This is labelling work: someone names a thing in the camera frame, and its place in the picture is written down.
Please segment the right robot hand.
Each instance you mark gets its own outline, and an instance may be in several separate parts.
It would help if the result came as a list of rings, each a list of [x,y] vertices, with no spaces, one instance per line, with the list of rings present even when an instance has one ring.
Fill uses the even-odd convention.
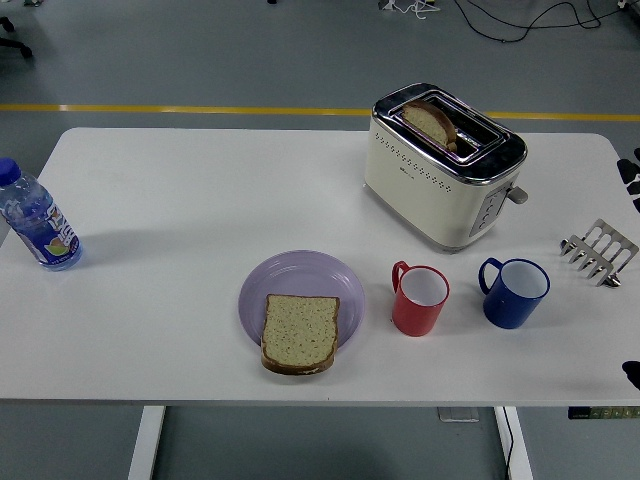
[[[639,148],[634,150],[636,162],[621,158],[616,162],[617,169],[636,211],[639,211]],[[631,384],[638,389],[640,384],[640,366],[636,360],[625,361],[622,370]]]

